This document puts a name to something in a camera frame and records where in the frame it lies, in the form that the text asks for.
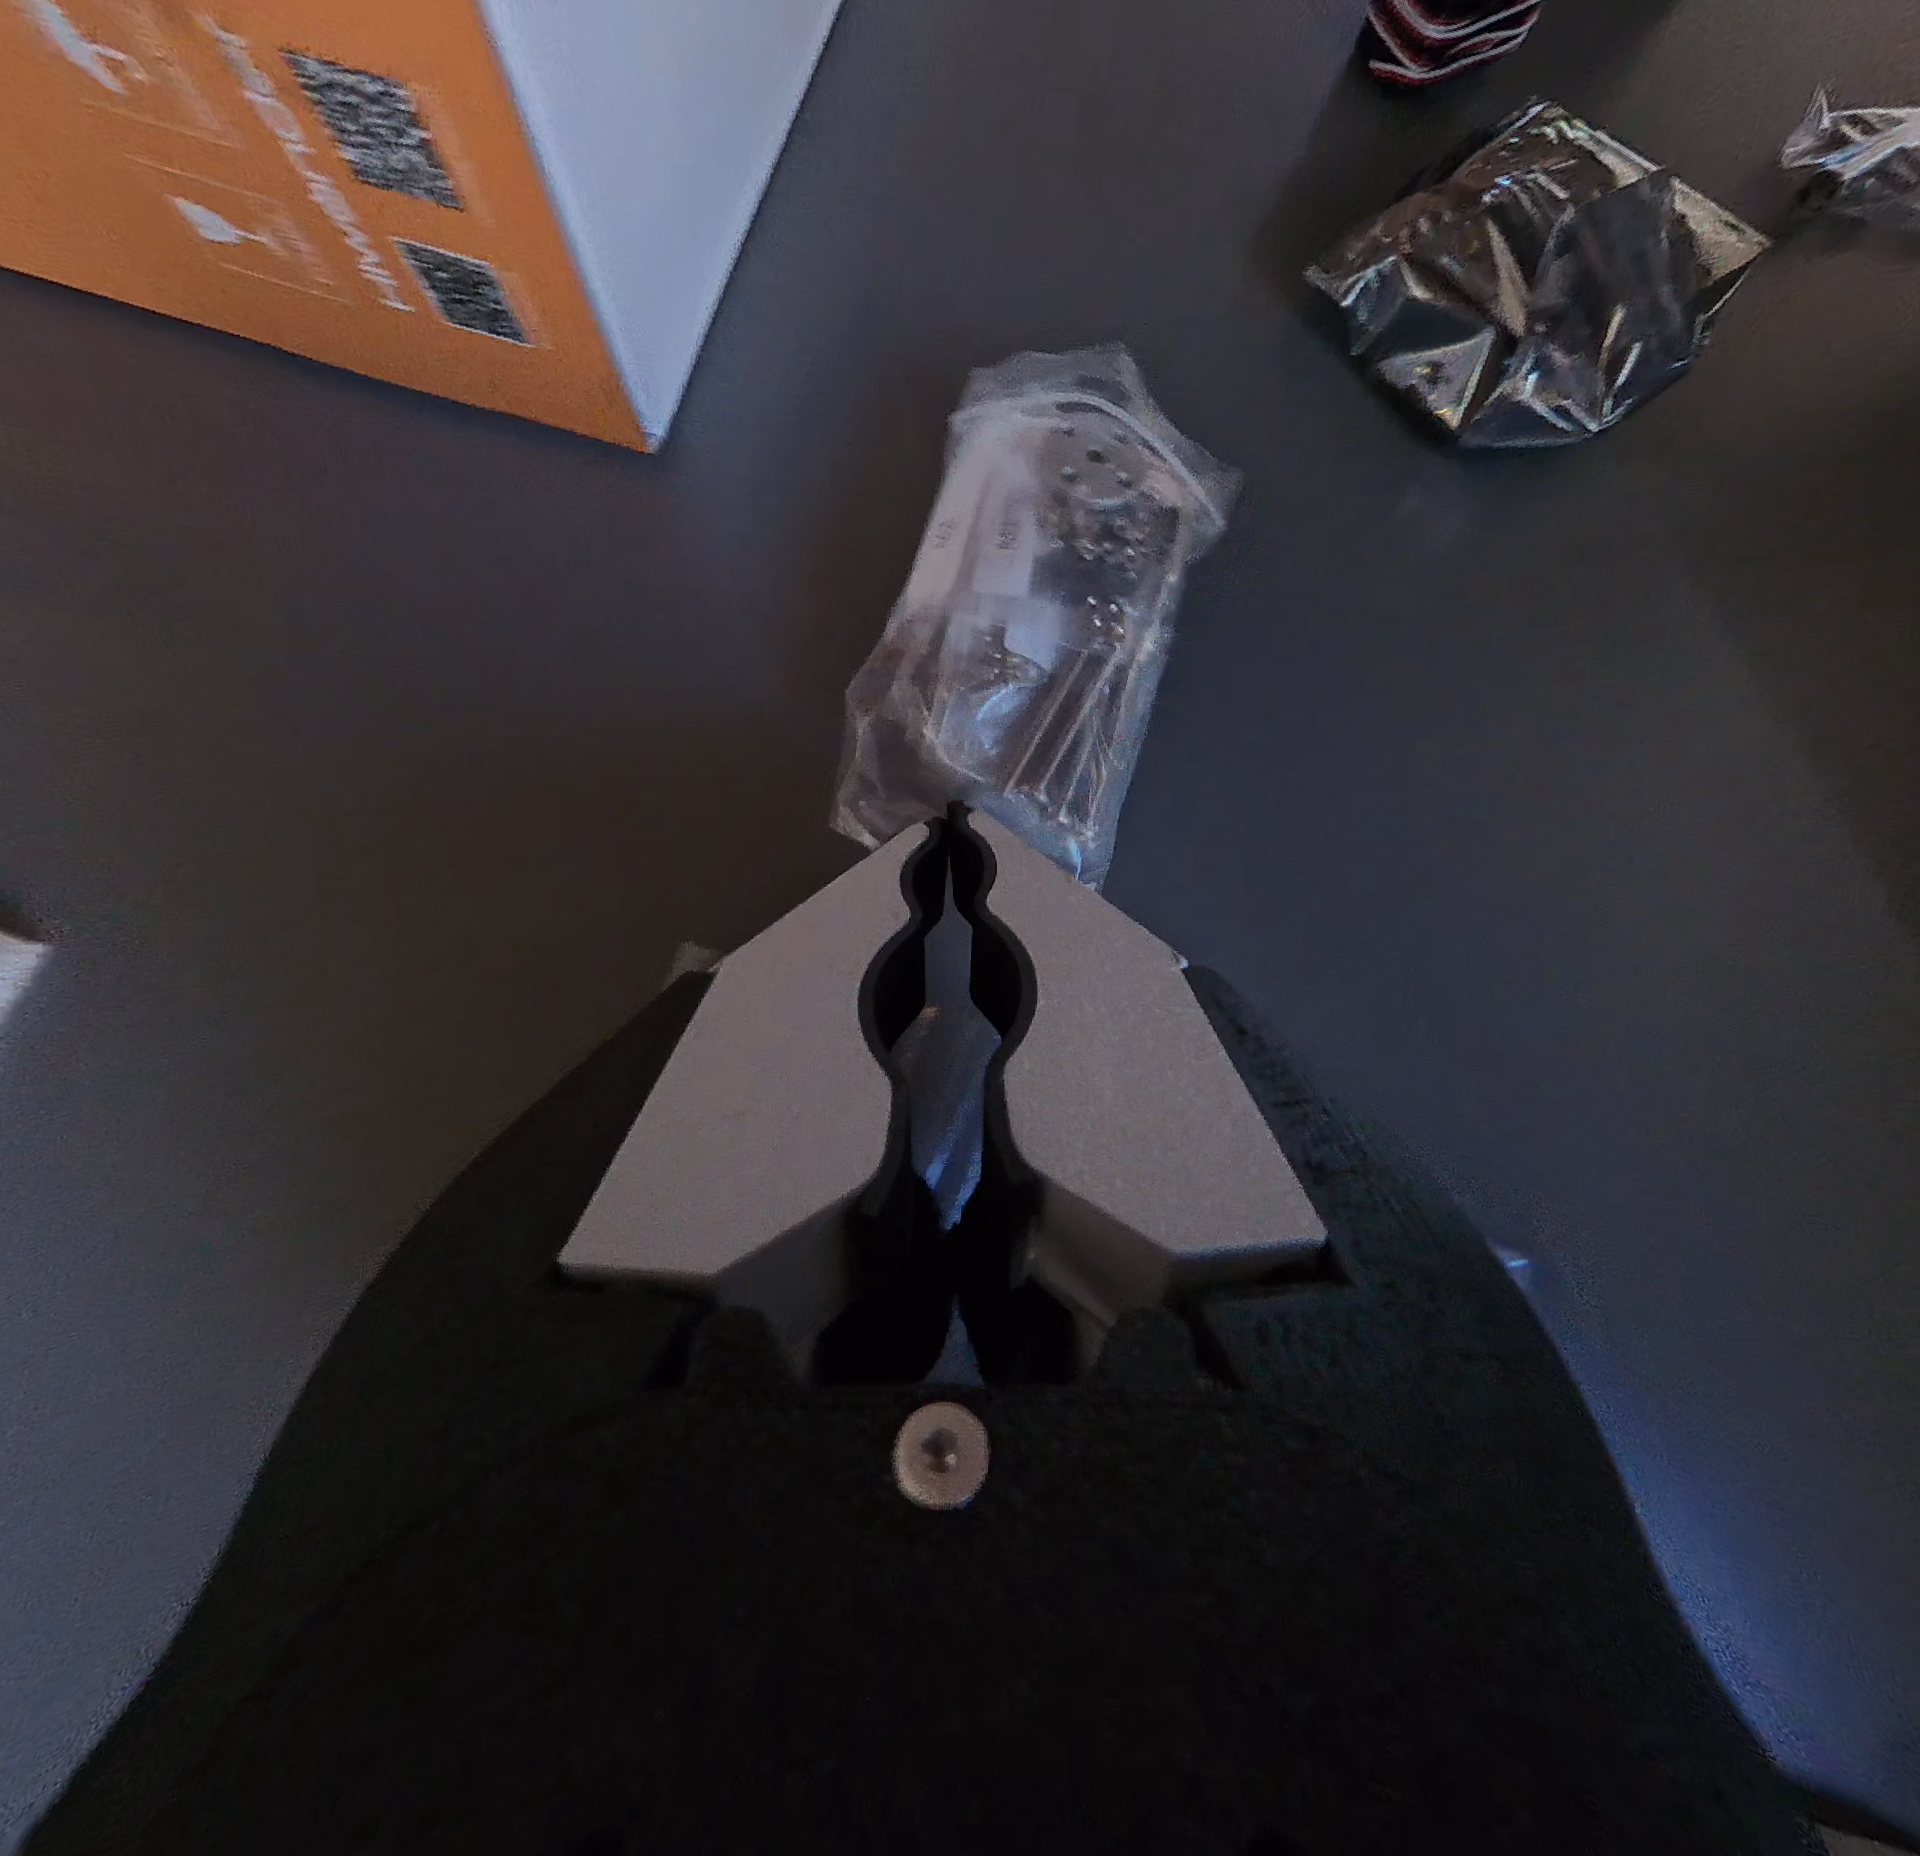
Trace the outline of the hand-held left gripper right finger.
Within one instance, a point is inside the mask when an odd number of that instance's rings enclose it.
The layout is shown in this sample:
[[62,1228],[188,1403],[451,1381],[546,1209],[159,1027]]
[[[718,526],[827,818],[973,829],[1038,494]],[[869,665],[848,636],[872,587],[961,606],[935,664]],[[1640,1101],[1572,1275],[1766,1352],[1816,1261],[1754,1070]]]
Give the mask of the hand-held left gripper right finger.
[[996,818],[948,811],[996,1034],[959,1321],[988,1384],[1070,1384],[1138,1312],[1313,1281],[1330,1236],[1186,961]]

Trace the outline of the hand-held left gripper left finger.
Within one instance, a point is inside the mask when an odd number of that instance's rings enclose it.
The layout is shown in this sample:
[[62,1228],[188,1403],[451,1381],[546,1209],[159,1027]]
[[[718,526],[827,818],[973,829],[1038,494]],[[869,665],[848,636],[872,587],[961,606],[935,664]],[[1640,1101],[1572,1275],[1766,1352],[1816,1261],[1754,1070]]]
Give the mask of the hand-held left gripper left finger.
[[565,1278],[750,1310],[810,1381],[930,1374],[954,1290],[899,1043],[946,887],[946,827],[913,824],[705,979]]

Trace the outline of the zip bag of assorted screws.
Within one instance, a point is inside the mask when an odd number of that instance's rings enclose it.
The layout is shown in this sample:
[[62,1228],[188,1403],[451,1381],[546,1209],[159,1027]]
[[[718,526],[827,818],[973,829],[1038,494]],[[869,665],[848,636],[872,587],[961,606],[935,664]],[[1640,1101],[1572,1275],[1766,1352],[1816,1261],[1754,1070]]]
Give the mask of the zip bag of assorted screws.
[[1190,568],[1237,490],[1118,342],[973,369],[844,691],[831,829],[875,850],[962,804],[1101,891]]

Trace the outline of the orange and white box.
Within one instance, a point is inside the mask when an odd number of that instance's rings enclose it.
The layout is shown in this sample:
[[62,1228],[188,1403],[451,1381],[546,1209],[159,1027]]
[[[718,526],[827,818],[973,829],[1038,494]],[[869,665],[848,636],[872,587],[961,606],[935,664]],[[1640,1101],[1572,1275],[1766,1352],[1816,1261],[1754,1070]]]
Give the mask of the orange and white box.
[[656,449],[844,0],[2,0],[4,268]]

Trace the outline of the black servo with striped cable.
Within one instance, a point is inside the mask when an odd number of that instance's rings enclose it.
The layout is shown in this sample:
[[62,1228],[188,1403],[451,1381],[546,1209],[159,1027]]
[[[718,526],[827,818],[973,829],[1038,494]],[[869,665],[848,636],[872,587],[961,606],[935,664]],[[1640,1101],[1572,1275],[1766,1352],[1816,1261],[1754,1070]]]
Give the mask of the black servo with striped cable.
[[1549,0],[1370,0],[1356,60],[1372,81],[1427,94],[1516,53]]

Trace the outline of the grey desk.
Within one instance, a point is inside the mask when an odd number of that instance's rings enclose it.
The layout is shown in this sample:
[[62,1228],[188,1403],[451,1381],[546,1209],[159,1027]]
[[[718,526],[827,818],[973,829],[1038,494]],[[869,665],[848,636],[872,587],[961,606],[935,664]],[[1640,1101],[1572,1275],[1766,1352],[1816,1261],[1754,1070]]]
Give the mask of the grey desk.
[[[1714,1666],[1915,1820],[1915,253],[1791,224],[1915,0],[846,0],[658,455],[4,278],[4,1849],[397,1236],[684,939],[846,861],[844,685],[971,368],[1242,471],[1108,893],[1530,1269]],[[1568,105],[1777,245],[1697,369],[1454,454],[1302,271]]]

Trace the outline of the silver foil bag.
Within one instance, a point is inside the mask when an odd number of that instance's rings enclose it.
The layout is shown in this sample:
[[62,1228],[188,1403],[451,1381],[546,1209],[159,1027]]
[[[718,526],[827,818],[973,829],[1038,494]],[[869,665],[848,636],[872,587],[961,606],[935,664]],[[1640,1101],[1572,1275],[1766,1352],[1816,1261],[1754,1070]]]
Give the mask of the silver foil bag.
[[1304,271],[1347,355],[1462,450],[1618,428],[1703,354],[1770,236],[1549,99],[1467,138]]

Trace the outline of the small crumpled clear bag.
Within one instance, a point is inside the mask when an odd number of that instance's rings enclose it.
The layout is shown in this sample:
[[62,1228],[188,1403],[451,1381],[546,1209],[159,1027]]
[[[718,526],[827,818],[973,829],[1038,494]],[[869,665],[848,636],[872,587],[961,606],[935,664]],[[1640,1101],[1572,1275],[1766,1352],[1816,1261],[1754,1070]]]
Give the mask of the small crumpled clear bag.
[[1778,151],[1805,211],[1899,233],[1917,227],[1917,106],[1841,106],[1814,88]]

